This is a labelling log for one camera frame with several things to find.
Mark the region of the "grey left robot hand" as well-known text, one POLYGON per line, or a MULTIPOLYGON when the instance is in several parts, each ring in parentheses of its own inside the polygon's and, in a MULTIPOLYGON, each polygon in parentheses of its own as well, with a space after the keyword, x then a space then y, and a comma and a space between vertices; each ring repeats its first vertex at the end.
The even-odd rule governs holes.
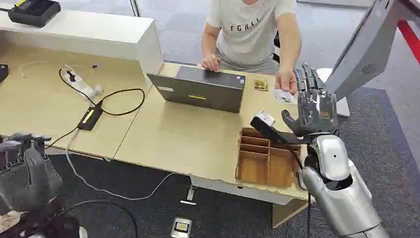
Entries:
POLYGON ((54 199, 62 186, 45 153, 51 137, 17 132, 0 139, 0 213, 39 209, 54 199))

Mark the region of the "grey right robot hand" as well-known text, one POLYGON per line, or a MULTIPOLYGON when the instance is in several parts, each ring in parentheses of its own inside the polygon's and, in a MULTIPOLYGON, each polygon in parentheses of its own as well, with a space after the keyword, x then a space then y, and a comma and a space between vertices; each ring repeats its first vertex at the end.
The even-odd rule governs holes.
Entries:
POLYGON ((283 110, 283 121, 297 137, 333 134, 338 127, 336 95, 326 89, 317 71, 308 64, 294 69, 294 73, 298 81, 298 118, 283 110))

